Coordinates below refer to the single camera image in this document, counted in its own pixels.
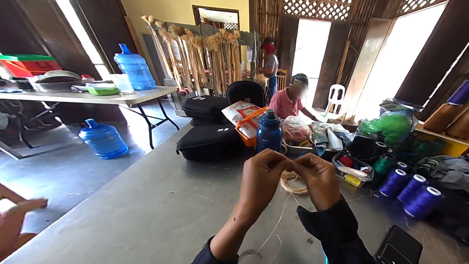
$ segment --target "gray shirt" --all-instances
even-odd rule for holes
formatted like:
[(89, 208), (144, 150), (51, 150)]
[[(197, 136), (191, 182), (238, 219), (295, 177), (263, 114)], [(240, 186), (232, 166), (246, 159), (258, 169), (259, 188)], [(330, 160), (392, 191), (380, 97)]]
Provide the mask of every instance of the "gray shirt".
[(264, 74), (268, 78), (272, 78), (274, 76), (277, 76), (277, 70), (279, 68), (279, 60), (277, 59), (277, 56), (275, 54), (272, 54), (272, 55), (269, 56), (269, 59), (265, 63), (265, 68), (264, 69), (268, 69), (272, 65), (273, 65), (273, 72), (270, 73), (270, 74), (267, 74), (267, 73)]

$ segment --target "blue water jug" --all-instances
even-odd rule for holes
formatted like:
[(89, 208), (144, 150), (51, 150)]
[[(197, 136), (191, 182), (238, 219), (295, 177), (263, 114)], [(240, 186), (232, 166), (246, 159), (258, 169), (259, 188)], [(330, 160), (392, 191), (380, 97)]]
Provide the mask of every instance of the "blue water jug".
[(122, 53), (116, 53), (115, 62), (123, 73), (129, 76), (130, 83), (135, 90), (150, 90), (156, 88), (156, 83), (151, 76), (145, 59), (135, 53), (131, 53), (125, 44), (119, 43)]
[(282, 130), (280, 129), (280, 117), (275, 111), (268, 109), (265, 114), (259, 118), (259, 127), (257, 128), (256, 151), (259, 153), (266, 148), (280, 152), (282, 141)]
[(98, 124), (94, 119), (86, 119), (85, 122), (88, 123), (88, 127), (80, 130), (78, 136), (94, 150), (99, 158), (114, 159), (129, 151), (115, 127)]

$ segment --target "concrete floor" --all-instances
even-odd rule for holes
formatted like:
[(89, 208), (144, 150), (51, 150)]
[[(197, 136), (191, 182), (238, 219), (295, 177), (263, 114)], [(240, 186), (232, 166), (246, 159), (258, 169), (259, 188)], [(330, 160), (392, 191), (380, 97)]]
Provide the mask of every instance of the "concrete floor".
[[(168, 101), (163, 100), (163, 105), (168, 116), (180, 128), (189, 123), (190, 118), (177, 116)], [(156, 101), (149, 101), (144, 110), (150, 116), (163, 117)], [(123, 123), (112, 125), (116, 126), (130, 151), (117, 159), (97, 158), (77, 136), (80, 127), (64, 125), (29, 136), (32, 145), (42, 147), (30, 150), (21, 146), (19, 149), (23, 155), (39, 152), (38, 155), (17, 161), (0, 152), (0, 183), (25, 198), (49, 199), (46, 209), (27, 214), (23, 232), (41, 232), (151, 151), (148, 127), (143, 117), (125, 109), (122, 113), (128, 126)], [(152, 132), (156, 147), (177, 130), (170, 122), (164, 122)], [(0, 201), (2, 212), (11, 206), (13, 203), (10, 201)]]

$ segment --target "green lid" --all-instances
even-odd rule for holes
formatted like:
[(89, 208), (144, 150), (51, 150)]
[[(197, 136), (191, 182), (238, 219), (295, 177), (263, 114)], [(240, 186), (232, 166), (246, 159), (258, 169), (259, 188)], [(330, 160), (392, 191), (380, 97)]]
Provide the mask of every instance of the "green lid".
[(34, 54), (5, 54), (0, 55), (0, 60), (26, 62), (26, 61), (55, 61), (51, 56)]

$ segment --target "person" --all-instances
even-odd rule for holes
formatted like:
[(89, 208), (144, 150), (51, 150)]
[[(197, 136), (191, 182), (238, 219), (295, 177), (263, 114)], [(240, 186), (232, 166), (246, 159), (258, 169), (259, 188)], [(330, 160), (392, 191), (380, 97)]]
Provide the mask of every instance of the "person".
[(0, 216), (0, 261), (36, 236), (35, 233), (21, 233), (24, 217), (27, 212), (46, 207), (48, 201), (47, 199), (22, 199), (23, 201)]
[(266, 60), (264, 69), (258, 69), (257, 73), (262, 73), (269, 78), (269, 102), (277, 91), (277, 70), (279, 69), (279, 60), (275, 55), (275, 45), (272, 42), (264, 41), (261, 46), (264, 51), (264, 59)]
[(301, 111), (313, 121), (318, 121), (301, 103), (301, 99), (306, 96), (308, 89), (308, 77), (303, 73), (298, 73), (292, 77), (289, 87), (273, 95), (269, 108), (275, 110), (281, 119), (285, 119), (287, 116), (298, 116), (298, 111)]
[(306, 183), (317, 212), (296, 209), (306, 231), (321, 241), (330, 264), (374, 264), (358, 236), (357, 220), (341, 196), (335, 167), (308, 153), (294, 161), (266, 149), (244, 163), (238, 203), (226, 224), (211, 237), (193, 264), (235, 264), (246, 232), (272, 200), (284, 170)]

